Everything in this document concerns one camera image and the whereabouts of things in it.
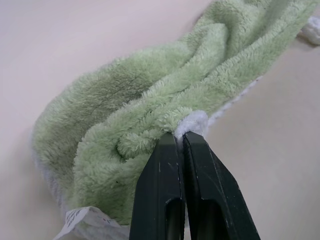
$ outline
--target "care label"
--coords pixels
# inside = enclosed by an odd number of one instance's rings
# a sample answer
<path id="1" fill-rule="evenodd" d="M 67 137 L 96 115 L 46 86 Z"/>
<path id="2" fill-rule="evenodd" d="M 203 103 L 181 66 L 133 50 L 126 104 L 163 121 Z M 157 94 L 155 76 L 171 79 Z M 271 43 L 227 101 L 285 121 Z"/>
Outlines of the care label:
<path id="1" fill-rule="evenodd" d="M 103 228 L 106 226 L 121 228 L 121 226 L 104 214 L 99 208 L 93 206 L 81 207 L 68 211 L 65 214 L 65 224 L 60 233 L 53 240 L 59 240 L 69 234 L 78 223 L 83 222 L 93 227 Z"/>

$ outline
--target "white surface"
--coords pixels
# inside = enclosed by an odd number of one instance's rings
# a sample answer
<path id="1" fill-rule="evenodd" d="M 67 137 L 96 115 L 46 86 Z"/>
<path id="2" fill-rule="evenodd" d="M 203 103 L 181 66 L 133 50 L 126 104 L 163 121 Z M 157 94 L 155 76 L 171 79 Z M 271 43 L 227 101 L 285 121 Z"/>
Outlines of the white surface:
<path id="1" fill-rule="evenodd" d="M 0 0 L 1 240 L 63 227 L 27 143 L 46 104 L 84 72 L 177 39 L 209 2 Z M 210 129 L 263 240 L 320 238 L 319 62 L 320 48 L 296 40 Z"/>

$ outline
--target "microfiber towel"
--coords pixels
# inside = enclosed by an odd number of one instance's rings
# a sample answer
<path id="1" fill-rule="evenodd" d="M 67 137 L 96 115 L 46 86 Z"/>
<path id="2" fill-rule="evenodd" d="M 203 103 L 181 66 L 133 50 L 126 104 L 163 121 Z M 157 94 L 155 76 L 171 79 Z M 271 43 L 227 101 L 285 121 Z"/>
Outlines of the microfiber towel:
<path id="1" fill-rule="evenodd" d="M 32 133 L 36 164 L 62 215 L 94 206 L 130 225 L 136 183 L 157 140 L 167 132 L 179 138 L 190 130 L 179 128 L 185 120 L 205 119 L 237 99 L 286 49 L 318 2 L 215 1 L 179 40 L 75 80 Z M 81 224 L 74 231 L 87 239 L 113 238 Z"/>

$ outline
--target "green towel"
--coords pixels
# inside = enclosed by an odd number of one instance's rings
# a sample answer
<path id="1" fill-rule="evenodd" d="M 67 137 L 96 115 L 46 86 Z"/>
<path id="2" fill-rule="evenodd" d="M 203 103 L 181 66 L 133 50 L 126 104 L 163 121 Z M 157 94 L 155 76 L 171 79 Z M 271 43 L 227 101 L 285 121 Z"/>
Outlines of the green towel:
<path id="1" fill-rule="evenodd" d="M 317 3 L 215 1 L 181 39 L 74 81 L 32 135 L 36 163 L 63 212 L 95 206 L 129 225 L 136 182 L 157 140 L 193 111 L 212 115 L 265 73 Z"/>

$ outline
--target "towel tag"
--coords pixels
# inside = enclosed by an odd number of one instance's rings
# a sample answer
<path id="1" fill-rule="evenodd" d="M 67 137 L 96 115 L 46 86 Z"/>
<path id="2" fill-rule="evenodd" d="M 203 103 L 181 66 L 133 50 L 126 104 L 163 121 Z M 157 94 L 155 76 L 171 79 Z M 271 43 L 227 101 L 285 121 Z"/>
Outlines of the towel tag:
<path id="1" fill-rule="evenodd" d="M 121 226 L 112 220 L 108 215 L 104 214 L 99 208 L 93 206 L 86 206 L 67 211 L 65 214 L 65 224 L 60 233 L 55 236 L 53 240 L 59 240 L 63 236 L 69 234 L 78 223 L 86 223 L 87 225 L 103 228 L 103 227 L 116 227 Z"/>

